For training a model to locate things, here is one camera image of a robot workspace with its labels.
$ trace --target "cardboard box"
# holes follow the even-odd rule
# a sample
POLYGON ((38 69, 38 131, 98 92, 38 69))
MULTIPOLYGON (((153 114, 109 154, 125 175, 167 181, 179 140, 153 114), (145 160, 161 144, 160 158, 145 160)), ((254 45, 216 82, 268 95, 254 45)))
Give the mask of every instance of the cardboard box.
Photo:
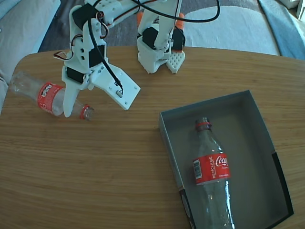
POLYGON ((161 112, 160 131, 191 226, 206 220, 193 159, 198 156, 195 120, 208 117, 227 154, 236 229, 270 229, 293 215, 279 158, 250 91, 161 112))

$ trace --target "barcode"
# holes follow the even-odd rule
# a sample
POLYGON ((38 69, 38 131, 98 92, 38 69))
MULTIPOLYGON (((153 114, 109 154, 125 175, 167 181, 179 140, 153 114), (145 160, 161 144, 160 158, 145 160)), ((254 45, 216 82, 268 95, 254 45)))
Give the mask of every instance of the barcode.
POLYGON ((201 173, 201 167, 200 167, 200 161, 199 160, 194 161, 194 171, 195 171, 196 179, 202 178, 202 173, 201 173))

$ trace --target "orange part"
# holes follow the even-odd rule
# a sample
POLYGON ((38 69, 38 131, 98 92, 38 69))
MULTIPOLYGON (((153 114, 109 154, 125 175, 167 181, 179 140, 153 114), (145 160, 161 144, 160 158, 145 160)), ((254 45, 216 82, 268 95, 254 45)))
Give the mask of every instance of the orange part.
MULTIPOLYGON (((179 18, 184 18, 184 14, 179 13, 179 18)), ((183 30, 183 24, 184 24, 184 21, 177 20, 177 22, 176 22, 176 26, 181 30, 183 30)))
POLYGON ((140 12, 137 14, 137 22, 138 22, 138 26, 140 25, 140 22, 142 20, 142 17, 143 17, 143 12, 140 12))

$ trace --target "table surface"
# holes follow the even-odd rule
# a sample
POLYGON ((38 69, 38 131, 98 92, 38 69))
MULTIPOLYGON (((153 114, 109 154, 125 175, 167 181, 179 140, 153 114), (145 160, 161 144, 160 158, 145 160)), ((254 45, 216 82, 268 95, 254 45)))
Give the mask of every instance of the table surface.
MULTIPOLYGON (((16 71, 61 82, 53 52, 25 57, 16 71)), ((251 89, 305 224, 305 62, 249 52, 185 48, 177 74, 148 75, 136 47, 109 47, 112 64, 142 88, 130 110, 100 89, 82 91, 91 122, 56 118, 8 93, 0 117, 0 228, 189 228, 158 128, 159 112, 251 89)))

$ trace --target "floor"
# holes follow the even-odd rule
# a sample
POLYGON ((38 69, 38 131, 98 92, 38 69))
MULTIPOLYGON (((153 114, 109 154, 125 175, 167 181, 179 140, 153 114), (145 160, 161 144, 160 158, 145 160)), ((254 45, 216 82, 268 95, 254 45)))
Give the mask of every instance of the floor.
MULTIPOLYGON (((69 11, 75 5, 83 5, 83 0, 61 0, 50 28, 42 42, 40 52, 50 50, 62 50, 69 48, 69 11)), ((221 6, 239 6, 255 11, 261 11, 257 0, 220 0, 221 6)), ((183 0, 181 12, 189 12, 216 6, 216 0, 183 0)), ((136 15, 130 16, 121 24, 110 29, 105 39, 108 46, 114 45, 136 45, 137 25, 136 15)))

